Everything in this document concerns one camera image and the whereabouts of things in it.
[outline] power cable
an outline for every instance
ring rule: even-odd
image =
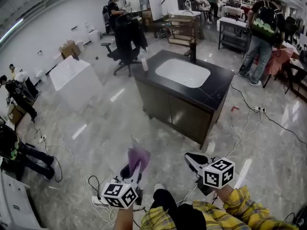
[[[249,106],[249,104],[245,101],[245,98],[244,98],[242,92],[241,92],[240,90],[234,88],[234,87],[232,86],[232,84],[230,84],[230,86],[231,86],[234,90],[240,92],[240,94],[241,94],[241,96],[242,96],[242,98],[243,98],[245,104],[248,106],[248,108],[251,109],[251,110],[253,110],[255,113],[257,113],[257,112],[256,112],[254,109],[252,109],[252,108]],[[304,142],[304,141],[302,141],[302,140],[297,136],[297,134],[296,134],[295,132],[293,132],[293,131],[291,131],[291,130],[285,128],[285,127],[283,127],[282,125],[278,124],[277,122],[275,122],[274,120],[272,120],[271,118],[269,118],[269,117],[266,115],[265,110],[264,110],[263,112],[264,112],[264,115],[265,115],[270,121],[272,121],[273,123],[277,124],[278,126],[280,126],[281,128],[283,128],[284,130],[290,131],[291,133],[295,134],[295,136],[297,137],[297,139],[298,139],[301,143],[304,143],[304,144],[306,145],[306,148],[307,148],[307,143]]]

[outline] cardboard box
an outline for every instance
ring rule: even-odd
[[[8,117],[12,123],[18,124],[22,117],[25,115],[25,111],[16,105],[11,105],[8,111]]]
[[[59,50],[62,53],[64,59],[66,59],[68,56],[72,56],[74,52],[76,53],[76,55],[80,55],[80,49],[72,40],[68,41],[67,44],[61,46]]]

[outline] black pants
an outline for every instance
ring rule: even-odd
[[[209,2],[210,3],[210,6],[211,6],[211,10],[214,11],[214,16],[217,17],[217,12],[218,12],[218,9],[219,7],[217,6],[217,3],[215,2]]]
[[[28,78],[26,81],[25,81],[25,84],[28,88],[28,91],[30,92],[30,94],[35,98],[38,94],[38,91],[37,89],[35,88],[35,86],[32,84],[30,78]]]
[[[28,103],[24,100],[24,98],[21,96],[21,94],[18,95],[14,95],[13,96],[14,100],[16,101],[16,103],[22,108],[24,109],[28,114],[30,114],[30,116],[34,119],[37,116],[37,112],[36,110]]]
[[[39,166],[37,163],[34,163],[33,161],[29,160],[26,155],[41,160],[47,165],[47,168]],[[19,153],[15,161],[23,166],[30,168],[31,170],[34,170],[39,174],[44,175],[46,178],[51,179],[54,176],[54,170],[50,167],[50,165],[53,163],[53,160],[54,157],[51,157],[41,151],[37,151],[20,142]]]
[[[178,230],[206,230],[206,221],[203,214],[188,204],[177,207],[169,191],[158,189],[153,198],[154,202],[151,208],[162,206],[163,210],[170,215]]]

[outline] black countertop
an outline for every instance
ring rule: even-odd
[[[198,107],[209,112],[216,111],[228,92],[234,72],[202,60],[197,60],[196,65],[208,69],[211,73],[201,87],[190,88],[155,73],[155,70],[160,65],[173,58],[189,62],[189,57],[161,50],[147,60],[149,68],[147,72],[143,70],[142,66],[132,70],[135,80],[152,85],[188,102],[193,102]]]

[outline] ceiling light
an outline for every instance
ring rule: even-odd
[[[24,19],[21,19],[20,21],[18,21],[15,25],[12,26],[12,28],[10,30],[7,31],[6,34],[3,35],[3,37],[0,39],[0,43],[2,43],[2,41],[21,23],[23,22]]]

